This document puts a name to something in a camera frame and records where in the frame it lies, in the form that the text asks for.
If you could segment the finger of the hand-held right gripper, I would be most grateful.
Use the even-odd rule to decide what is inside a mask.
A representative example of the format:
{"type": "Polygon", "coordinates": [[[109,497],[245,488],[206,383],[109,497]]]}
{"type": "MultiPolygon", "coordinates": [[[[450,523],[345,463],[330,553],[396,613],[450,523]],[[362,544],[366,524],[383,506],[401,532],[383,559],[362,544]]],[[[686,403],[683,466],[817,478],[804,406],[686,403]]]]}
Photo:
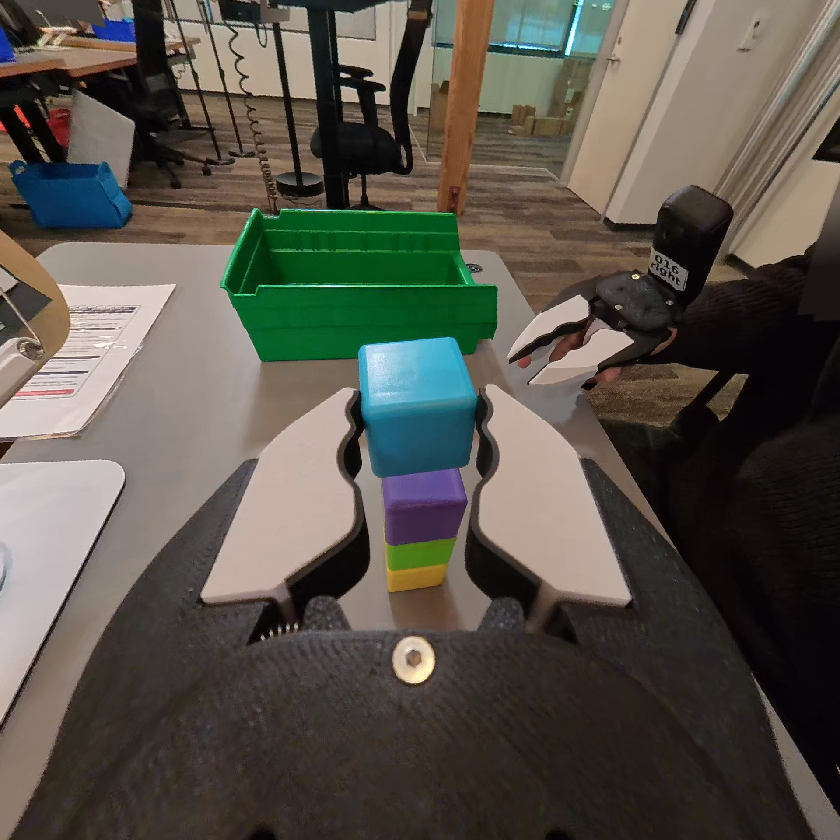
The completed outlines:
{"type": "Polygon", "coordinates": [[[560,338],[586,330],[592,322],[592,305],[582,295],[574,295],[545,309],[531,320],[511,346],[507,360],[518,365],[524,357],[551,350],[560,338]]]}
{"type": "Polygon", "coordinates": [[[528,380],[529,386],[581,386],[599,370],[599,366],[619,353],[631,348],[634,339],[626,332],[596,329],[576,350],[569,350],[561,359],[551,361],[553,350],[546,349],[533,356],[542,366],[528,380]]]}

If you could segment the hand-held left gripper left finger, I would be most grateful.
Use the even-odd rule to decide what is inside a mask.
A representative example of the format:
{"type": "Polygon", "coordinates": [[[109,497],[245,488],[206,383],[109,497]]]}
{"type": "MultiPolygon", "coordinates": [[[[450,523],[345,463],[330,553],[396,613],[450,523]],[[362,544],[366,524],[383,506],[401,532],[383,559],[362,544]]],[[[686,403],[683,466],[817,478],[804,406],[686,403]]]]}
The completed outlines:
{"type": "Polygon", "coordinates": [[[365,576],[361,393],[345,387],[277,435],[255,463],[204,583],[207,606],[269,603],[301,625],[310,600],[365,576]]]}

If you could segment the purple cube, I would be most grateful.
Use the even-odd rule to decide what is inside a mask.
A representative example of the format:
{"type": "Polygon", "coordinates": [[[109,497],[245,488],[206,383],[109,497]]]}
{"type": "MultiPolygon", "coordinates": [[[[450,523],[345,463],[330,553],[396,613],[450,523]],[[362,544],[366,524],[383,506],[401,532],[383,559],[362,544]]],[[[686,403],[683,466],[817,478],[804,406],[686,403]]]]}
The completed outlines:
{"type": "Polygon", "coordinates": [[[459,468],[386,477],[381,487],[388,545],[457,537],[467,508],[459,468]]]}

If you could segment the lime green cube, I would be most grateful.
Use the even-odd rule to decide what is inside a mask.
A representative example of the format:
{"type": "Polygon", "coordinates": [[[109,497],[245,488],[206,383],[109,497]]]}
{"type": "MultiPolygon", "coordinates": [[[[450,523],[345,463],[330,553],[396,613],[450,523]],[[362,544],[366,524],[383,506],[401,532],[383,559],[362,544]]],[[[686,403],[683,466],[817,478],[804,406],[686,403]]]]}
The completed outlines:
{"type": "Polygon", "coordinates": [[[384,541],[385,562],[389,571],[409,571],[447,565],[456,538],[390,544],[384,541]]]}

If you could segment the yellow cube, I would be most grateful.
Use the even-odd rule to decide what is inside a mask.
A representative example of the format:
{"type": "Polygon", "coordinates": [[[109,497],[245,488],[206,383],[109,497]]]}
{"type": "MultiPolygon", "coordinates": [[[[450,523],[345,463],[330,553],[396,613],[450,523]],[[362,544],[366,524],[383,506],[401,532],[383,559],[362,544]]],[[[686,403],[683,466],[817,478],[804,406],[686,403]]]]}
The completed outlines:
{"type": "Polygon", "coordinates": [[[390,593],[411,592],[442,585],[447,576],[448,563],[417,566],[404,570],[385,569],[386,586],[390,593]]]}

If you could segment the blue cube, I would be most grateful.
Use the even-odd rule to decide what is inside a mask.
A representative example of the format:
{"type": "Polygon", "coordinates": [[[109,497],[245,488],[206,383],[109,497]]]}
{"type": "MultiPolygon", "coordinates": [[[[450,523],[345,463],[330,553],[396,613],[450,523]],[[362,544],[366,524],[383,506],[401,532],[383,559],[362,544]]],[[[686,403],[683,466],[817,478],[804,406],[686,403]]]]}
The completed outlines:
{"type": "Polygon", "coordinates": [[[467,465],[478,395],[454,338],[366,344],[358,362],[364,434],[375,476],[467,465]]]}

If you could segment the green plastic bin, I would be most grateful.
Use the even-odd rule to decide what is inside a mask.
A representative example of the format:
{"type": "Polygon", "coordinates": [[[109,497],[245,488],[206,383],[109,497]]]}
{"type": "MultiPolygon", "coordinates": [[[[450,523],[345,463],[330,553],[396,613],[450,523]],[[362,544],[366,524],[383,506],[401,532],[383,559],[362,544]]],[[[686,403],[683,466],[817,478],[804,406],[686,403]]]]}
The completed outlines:
{"type": "Polygon", "coordinates": [[[498,325],[497,286],[474,280],[452,213],[254,208],[220,282],[262,362],[435,338],[472,354],[498,325]]]}

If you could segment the person's right forearm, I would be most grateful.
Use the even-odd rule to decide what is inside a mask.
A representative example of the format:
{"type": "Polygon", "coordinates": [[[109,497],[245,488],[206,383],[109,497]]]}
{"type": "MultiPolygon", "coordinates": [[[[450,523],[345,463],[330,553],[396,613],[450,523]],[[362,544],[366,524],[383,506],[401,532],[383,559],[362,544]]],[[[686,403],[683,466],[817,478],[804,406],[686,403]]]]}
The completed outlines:
{"type": "Polygon", "coordinates": [[[751,375],[792,336],[816,245],[802,255],[704,287],[648,364],[751,375]]]}

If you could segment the grey desk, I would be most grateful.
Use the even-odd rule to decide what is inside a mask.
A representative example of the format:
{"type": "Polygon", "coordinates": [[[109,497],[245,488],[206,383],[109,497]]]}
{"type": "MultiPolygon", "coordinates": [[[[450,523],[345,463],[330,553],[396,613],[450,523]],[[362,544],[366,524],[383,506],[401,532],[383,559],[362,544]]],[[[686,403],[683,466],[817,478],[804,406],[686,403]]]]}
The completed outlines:
{"type": "MultiPolygon", "coordinates": [[[[2,728],[2,838],[9,838],[38,786],[77,682],[104,629],[145,568],[224,481],[278,433],[345,386],[357,387],[351,360],[263,365],[219,283],[233,246],[70,242],[38,261],[59,284],[102,287],[172,283],[176,288],[114,396],[80,437],[19,442],[20,463],[107,459],[125,486],[34,669],[2,728]]],[[[477,283],[498,288],[493,342],[466,361],[476,387],[510,393],[508,348],[532,318],[509,266],[494,250],[465,250],[482,268],[477,283]]],[[[592,458],[652,523],[666,530],[606,437],[592,409],[560,411],[563,435],[592,458]]],[[[475,629],[488,599],[464,565],[466,524],[446,582],[389,595],[382,547],[382,497],[364,454],[358,478],[371,534],[371,566],[342,600],[358,629],[475,629]]],[[[838,815],[764,698],[775,740],[803,814],[817,838],[838,838],[838,815]]]]}

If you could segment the person's right hand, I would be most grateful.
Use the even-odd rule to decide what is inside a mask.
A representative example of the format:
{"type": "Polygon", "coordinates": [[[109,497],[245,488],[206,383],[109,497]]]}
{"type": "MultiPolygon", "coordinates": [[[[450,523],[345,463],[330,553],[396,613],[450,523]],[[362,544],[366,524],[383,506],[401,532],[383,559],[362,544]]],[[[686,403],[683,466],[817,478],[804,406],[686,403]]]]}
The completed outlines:
{"type": "MultiPolygon", "coordinates": [[[[558,359],[563,358],[563,356],[569,350],[578,349],[579,347],[582,346],[582,344],[587,339],[588,338],[586,337],[586,330],[583,330],[583,331],[580,331],[578,333],[575,333],[575,334],[572,334],[572,335],[567,335],[567,336],[564,336],[564,337],[560,338],[559,340],[557,340],[557,342],[554,343],[554,345],[552,347],[553,352],[550,356],[551,361],[556,361],[558,359]]],[[[523,370],[528,371],[530,369],[530,367],[532,366],[533,356],[534,355],[527,356],[527,357],[524,357],[523,359],[519,360],[518,361],[518,366],[521,367],[523,370]]],[[[576,388],[580,389],[582,387],[588,387],[591,384],[596,384],[597,385],[597,384],[601,384],[601,383],[614,382],[619,377],[621,377],[622,374],[623,374],[623,371],[619,366],[613,366],[613,367],[605,368],[603,371],[598,369],[598,372],[590,380],[586,381],[581,386],[562,386],[562,385],[561,386],[565,387],[567,389],[572,389],[572,390],[576,389],[576,388]]],[[[530,387],[536,388],[536,387],[552,387],[552,386],[530,386],[530,387]]]]}

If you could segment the person's black sweater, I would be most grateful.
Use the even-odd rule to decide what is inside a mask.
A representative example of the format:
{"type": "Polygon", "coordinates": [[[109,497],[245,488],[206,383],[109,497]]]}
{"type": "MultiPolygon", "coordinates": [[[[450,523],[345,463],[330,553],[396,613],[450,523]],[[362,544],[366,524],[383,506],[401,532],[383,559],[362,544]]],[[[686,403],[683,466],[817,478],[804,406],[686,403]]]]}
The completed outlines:
{"type": "Polygon", "coordinates": [[[729,414],[602,418],[838,808],[838,382],[751,373],[729,414]]]}

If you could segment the wooden pillar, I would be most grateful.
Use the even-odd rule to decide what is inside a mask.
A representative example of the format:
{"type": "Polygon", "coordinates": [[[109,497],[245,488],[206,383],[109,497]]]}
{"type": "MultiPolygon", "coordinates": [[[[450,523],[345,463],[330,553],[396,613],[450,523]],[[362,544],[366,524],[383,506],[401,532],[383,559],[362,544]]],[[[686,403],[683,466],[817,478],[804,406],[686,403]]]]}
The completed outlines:
{"type": "Polygon", "coordinates": [[[458,1],[437,210],[460,215],[466,205],[493,1],[458,1]]]}

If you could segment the laminated paper sheet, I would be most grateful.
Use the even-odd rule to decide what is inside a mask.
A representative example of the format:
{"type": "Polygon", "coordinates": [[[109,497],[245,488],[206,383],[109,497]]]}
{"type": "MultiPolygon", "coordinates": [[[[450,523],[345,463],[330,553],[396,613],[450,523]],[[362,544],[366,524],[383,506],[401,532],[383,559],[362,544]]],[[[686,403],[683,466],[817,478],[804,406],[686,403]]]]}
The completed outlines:
{"type": "Polygon", "coordinates": [[[4,443],[81,434],[122,381],[175,284],[59,289],[69,308],[67,341],[2,408],[4,443]]]}

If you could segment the black office chair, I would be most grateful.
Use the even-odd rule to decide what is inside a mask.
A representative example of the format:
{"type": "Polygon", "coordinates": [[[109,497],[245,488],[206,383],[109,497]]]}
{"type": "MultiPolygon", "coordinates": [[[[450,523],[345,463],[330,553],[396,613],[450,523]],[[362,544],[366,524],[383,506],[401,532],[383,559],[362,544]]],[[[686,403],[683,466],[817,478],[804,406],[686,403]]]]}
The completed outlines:
{"type": "Polygon", "coordinates": [[[392,74],[389,90],[392,127],[389,133],[379,124],[375,93],[385,87],[370,79],[371,73],[360,67],[338,66],[337,82],[343,88],[353,88],[358,94],[362,122],[339,121],[339,157],[342,173],[352,179],[361,178],[361,200],[353,210],[378,211],[370,203],[366,177],[394,173],[409,175],[413,170],[413,147],[408,122],[408,95],[413,69],[400,57],[392,74]]]}

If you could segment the blue plastic bin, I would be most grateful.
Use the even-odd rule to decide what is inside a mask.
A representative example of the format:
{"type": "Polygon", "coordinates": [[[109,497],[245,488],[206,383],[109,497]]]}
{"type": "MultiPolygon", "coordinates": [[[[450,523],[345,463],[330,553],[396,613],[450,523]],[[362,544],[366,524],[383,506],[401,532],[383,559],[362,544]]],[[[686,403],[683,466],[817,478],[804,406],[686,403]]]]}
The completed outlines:
{"type": "Polygon", "coordinates": [[[14,161],[7,168],[41,228],[122,228],[133,215],[133,205],[107,162],[14,161]]]}

